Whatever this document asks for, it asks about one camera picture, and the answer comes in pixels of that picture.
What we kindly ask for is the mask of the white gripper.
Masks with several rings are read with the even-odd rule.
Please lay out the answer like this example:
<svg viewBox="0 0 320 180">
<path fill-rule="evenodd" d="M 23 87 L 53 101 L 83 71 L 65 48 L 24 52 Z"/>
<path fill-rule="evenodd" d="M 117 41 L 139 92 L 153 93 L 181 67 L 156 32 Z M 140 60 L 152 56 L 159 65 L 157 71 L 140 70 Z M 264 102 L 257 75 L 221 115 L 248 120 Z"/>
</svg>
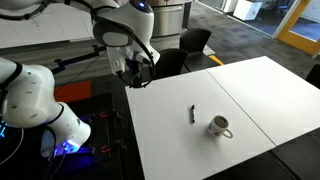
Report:
<svg viewBox="0 0 320 180">
<path fill-rule="evenodd" d="M 114 75 L 124 73 L 128 70 L 127 61 L 133 57 L 133 51 L 126 47 L 108 47 L 107 48 L 110 67 Z M 134 88 L 138 88 L 142 84 L 141 64 L 133 62 L 131 66 L 131 84 Z"/>
</svg>

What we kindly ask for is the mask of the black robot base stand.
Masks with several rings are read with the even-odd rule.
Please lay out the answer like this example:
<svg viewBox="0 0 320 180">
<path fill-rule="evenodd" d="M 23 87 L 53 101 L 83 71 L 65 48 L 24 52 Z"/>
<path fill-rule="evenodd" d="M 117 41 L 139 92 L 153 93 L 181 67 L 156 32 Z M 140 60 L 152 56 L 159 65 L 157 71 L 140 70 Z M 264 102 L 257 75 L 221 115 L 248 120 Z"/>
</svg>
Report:
<svg viewBox="0 0 320 180">
<path fill-rule="evenodd" d="M 58 159 L 50 180 L 129 180 L 128 104 L 112 93 L 68 102 L 91 127 L 91 135 L 74 154 Z"/>
</svg>

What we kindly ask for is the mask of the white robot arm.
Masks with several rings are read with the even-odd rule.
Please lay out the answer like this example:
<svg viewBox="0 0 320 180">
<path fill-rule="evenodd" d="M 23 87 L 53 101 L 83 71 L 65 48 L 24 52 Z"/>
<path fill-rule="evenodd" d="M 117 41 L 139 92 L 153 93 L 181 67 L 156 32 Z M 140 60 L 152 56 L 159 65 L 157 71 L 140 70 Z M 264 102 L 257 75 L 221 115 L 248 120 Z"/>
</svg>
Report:
<svg viewBox="0 0 320 180">
<path fill-rule="evenodd" d="M 120 5 L 115 0 L 1 0 L 3 10 L 38 8 L 22 15 L 29 20 L 48 5 L 62 3 L 90 14 L 93 35 L 106 47 L 112 73 L 121 76 L 134 63 L 150 68 L 160 54 L 151 46 L 154 12 L 144 0 L 129 0 Z M 0 59 L 1 114 L 12 128 L 47 126 L 51 132 L 42 136 L 44 157 L 72 154 L 88 140 L 90 126 L 81 121 L 70 107 L 54 98 L 53 72 L 42 65 L 24 65 Z"/>
</svg>

